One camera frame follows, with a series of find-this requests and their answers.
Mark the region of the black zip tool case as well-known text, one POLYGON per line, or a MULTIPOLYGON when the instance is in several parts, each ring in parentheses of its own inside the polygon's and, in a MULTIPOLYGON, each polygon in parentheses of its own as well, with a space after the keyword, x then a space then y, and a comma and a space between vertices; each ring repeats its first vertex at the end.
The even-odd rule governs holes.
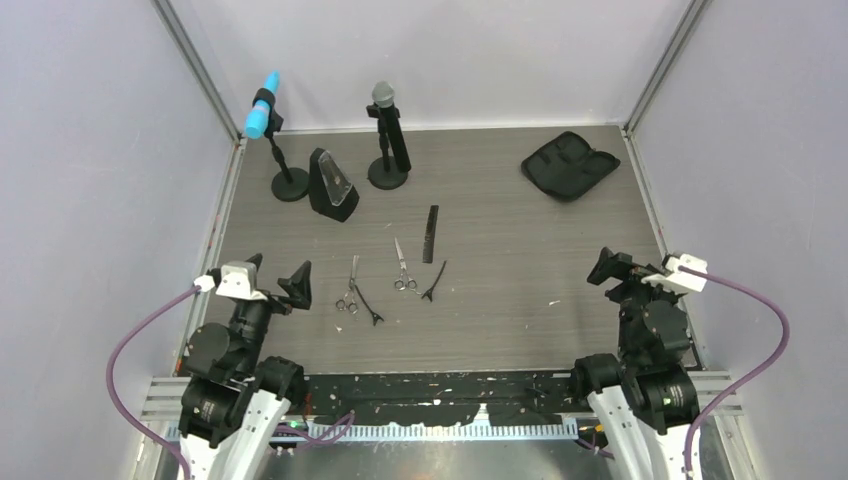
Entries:
POLYGON ((573 202, 620 165, 614 155, 594 149, 577 133, 566 131, 525 158, 520 171, 545 195, 573 202))

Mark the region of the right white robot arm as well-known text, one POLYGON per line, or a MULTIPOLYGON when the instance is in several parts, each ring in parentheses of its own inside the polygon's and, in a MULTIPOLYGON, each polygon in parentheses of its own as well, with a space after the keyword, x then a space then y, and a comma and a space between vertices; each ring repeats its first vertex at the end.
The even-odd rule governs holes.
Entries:
POLYGON ((574 363, 571 397, 597 416, 618 479, 700 479, 700 413, 696 387, 683 365, 691 348, 680 299, 705 287, 705 262, 668 255, 661 266, 640 265, 625 253, 601 249, 587 277, 615 279, 606 292, 618 310, 618 350, 574 363))

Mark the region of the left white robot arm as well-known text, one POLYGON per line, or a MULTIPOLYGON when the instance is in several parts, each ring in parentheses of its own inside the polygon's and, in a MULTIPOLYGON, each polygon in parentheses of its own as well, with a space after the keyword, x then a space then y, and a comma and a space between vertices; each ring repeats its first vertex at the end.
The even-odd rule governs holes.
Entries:
POLYGON ((298 412, 308 387, 302 365, 261 356, 273 316, 312 305, 310 261, 277 281, 281 293, 257 285, 263 256, 208 270, 193 282, 198 292, 229 299, 227 323, 197 327, 187 341, 182 371, 179 451, 186 479, 252 479, 285 414, 298 412))

